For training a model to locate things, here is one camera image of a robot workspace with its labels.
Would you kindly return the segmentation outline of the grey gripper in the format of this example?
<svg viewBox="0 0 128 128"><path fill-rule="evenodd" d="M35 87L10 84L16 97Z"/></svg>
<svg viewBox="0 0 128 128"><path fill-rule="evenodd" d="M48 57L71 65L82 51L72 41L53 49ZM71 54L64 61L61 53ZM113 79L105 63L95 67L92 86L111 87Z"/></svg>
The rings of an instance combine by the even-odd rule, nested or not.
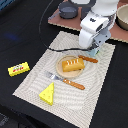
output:
<svg viewBox="0 0 128 128"><path fill-rule="evenodd" d="M97 36L93 38L92 44L87 48L88 51L99 48L106 40L111 37L108 28L102 29Z"/></svg>

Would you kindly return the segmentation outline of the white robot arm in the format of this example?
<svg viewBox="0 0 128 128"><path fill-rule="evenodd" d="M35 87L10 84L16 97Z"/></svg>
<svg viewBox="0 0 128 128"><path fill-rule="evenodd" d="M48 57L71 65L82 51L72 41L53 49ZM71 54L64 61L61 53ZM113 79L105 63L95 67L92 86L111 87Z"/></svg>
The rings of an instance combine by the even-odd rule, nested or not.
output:
<svg viewBox="0 0 128 128"><path fill-rule="evenodd" d="M111 37L119 0L69 0L72 4L88 8L82 19L79 45L85 49L101 46Z"/></svg>

